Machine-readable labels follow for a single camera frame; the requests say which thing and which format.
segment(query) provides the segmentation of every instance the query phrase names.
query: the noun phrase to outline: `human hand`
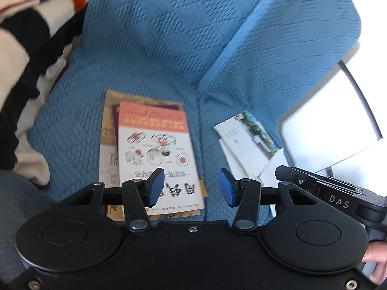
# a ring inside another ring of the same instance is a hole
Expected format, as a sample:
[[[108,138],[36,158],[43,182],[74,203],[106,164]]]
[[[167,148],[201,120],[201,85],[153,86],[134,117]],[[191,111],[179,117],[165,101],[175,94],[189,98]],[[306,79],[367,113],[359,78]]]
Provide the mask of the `human hand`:
[[[362,262],[377,262],[370,280],[380,285],[387,277],[387,243],[382,241],[370,243]]]

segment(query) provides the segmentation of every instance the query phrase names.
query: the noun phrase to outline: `seat cushion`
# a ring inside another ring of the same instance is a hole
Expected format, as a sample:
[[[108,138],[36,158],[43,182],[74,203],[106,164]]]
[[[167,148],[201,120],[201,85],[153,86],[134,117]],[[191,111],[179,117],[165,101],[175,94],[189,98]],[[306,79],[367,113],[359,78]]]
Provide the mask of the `seat cushion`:
[[[107,89],[184,104],[199,175],[200,219],[231,220],[217,185],[227,167],[213,126],[250,109],[277,144],[279,116],[359,36],[350,0],[90,0],[83,38],[29,142],[60,200],[97,179]],[[262,206],[261,223],[269,211]]]

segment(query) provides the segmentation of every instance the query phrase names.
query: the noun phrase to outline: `white paper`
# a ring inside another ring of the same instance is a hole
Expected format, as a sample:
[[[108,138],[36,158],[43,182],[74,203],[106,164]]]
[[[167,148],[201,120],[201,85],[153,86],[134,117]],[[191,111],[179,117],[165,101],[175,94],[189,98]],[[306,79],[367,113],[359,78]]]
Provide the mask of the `white paper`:
[[[270,159],[267,166],[261,172],[259,179],[261,180],[263,186],[268,188],[278,187],[278,182],[280,181],[278,181],[275,177],[275,170],[281,165],[287,167],[289,166],[284,154],[284,150],[282,148],[275,152],[274,156]],[[275,205],[270,205],[270,210],[273,217],[275,217]]]
[[[221,145],[221,148],[223,150],[223,153],[226,157],[227,163],[230,167],[231,174],[236,178],[237,180],[240,180],[242,178],[249,177],[246,171],[243,169],[241,164],[238,162],[237,158],[234,156],[232,151],[227,147],[227,145],[224,143],[222,139],[219,139],[219,143]],[[261,174],[255,178],[255,180],[261,182],[262,186],[266,186],[269,188],[277,188],[278,181],[275,177],[275,170],[280,165],[289,166],[286,157],[284,155],[283,149],[278,149],[274,156],[270,159],[268,164],[265,166]],[[275,217],[275,205],[270,205],[270,211]]]
[[[237,158],[235,158],[229,147],[224,143],[222,139],[219,139],[219,144],[223,150],[228,166],[231,170],[230,172],[234,176],[234,178],[236,178],[237,180],[248,178],[247,172],[243,169]]]
[[[157,168],[165,172],[163,192],[149,215],[204,208],[189,133],[119,127],[119,179],[147,179]]]
[[[119,166],[115,146],[100,145],[99,180],[104,182],[107,188],[120,186]]]
[[[214,129],[238,158],[248,177],[255,179],[268,164],[268,158],[252,140],[243,124],[232,117],[214,126]]]

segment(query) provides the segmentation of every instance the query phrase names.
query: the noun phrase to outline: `circular pad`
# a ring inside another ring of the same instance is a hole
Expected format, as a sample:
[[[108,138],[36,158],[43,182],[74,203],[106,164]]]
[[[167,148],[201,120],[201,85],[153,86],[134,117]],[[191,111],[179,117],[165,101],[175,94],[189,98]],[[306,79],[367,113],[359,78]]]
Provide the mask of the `circular pad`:
[[[121,230],[88,206],[60,205],[32,218],[16,233],[16,248],[29,265],[53,273],[96,266],[119,247]]]
[[[55,222],[43,232],[46,241],[57,246],[77,244],[84,240],[87,235],[88,228],[82,222],[73,220]]]
[[[296,228],[297,237],[310,245],[327,246],[336,242],[340,236],[340,229],[326,221],[311,220]]]

